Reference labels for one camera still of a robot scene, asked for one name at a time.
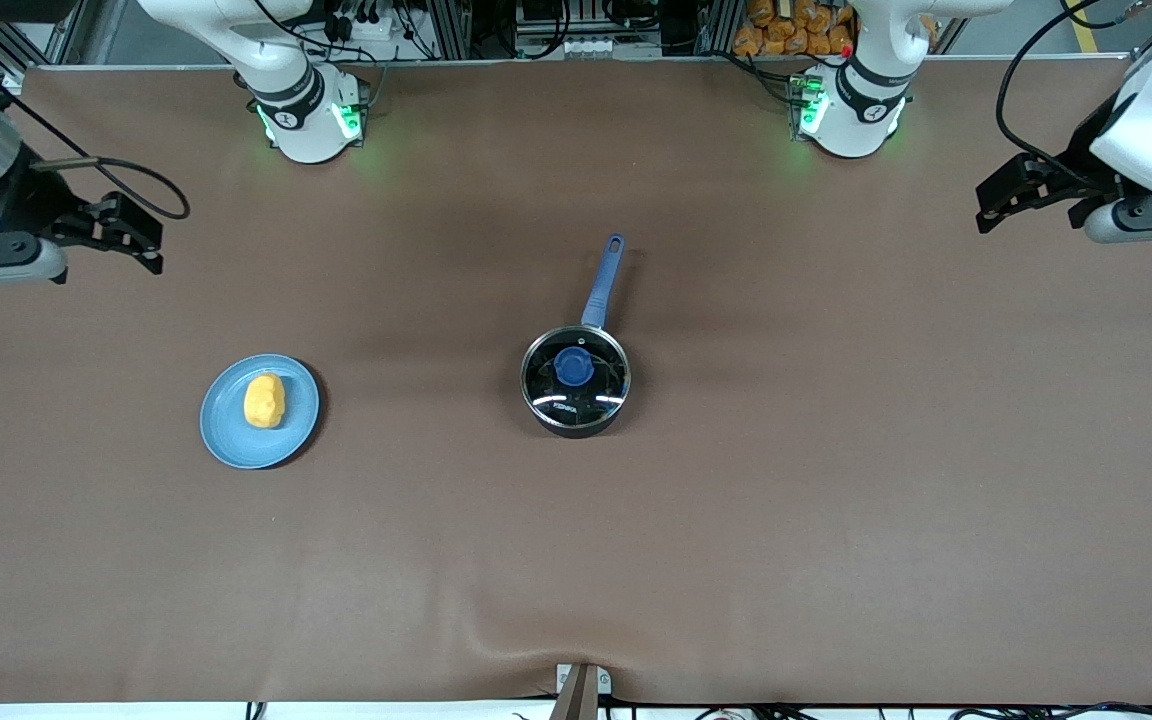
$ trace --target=pan handle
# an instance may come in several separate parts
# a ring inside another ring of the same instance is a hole
[[[602,250],[602,263],[598,264],[598,275],[594,278],[594,289],[589,291],[585,311],[581,313],[579,324],[601,329],[607,324],[607,304],[612,300],[612,286],[616,283],[616,270],[621,268],[621,255],[626,250],[626,238],[613,234],[607,238]]]

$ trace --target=blue plate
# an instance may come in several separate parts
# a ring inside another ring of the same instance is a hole
[[[274,373],[287,389],[287,411],[274,429],[253,429],[243,415],[247,385]],[[305,445],[319,420],[319,386],[310,370],[285,355],[252,355],[229,365],[202,399],[198,429],[215,460],[238,470],[278,465]]]

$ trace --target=brown tablecloth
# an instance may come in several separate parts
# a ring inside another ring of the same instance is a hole
[[[1123,68],[1028,63],[1011,121],[1059,149]],[[0,702],[525,696],[571,660],[642,702],[1152,702],[1152,245],[975,232],[1001,70],[927,65],[844,161],[727,65],[396,69],[321,167],[228,73],[32,71],[197,210],[161,276],[0,287]],[[518,364],[613,232],[635,387],[563,441]],[[328,414],[230,470],[198,406],[266,351]]]

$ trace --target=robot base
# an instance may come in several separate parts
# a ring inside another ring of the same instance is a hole
[[[282,150],[288,159],[304,164],[325,162],[346,147],[361,147],[371,99],[367,83],[359,83],[357,77],[333,65],[314,67],[323,73],[323,101],[305,118],[301,128],[279,127],[260,113],[270,146]]]
[[[790,108],[795,138],[809,138],[840,158],[864,158],[873,154],[896,131],[900,113],[905,108],[904,99],[892,111],[882,105],[865,109],[874,114],[880,111],[882,115],[878,122],[861,122],[856,111],[841,100],[838,68],[816,65],[806,71],[806,78],[810,85],[801,92],[803,108]]]

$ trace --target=saucepan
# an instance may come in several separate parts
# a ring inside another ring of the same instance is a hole
[[[522,357],[522,397],[536,419],[558,435],[584,438],[602,432],[630,393],[630,359],[602,328],[623,255],[626,238],[613,234],[579,325],[543,334]]]

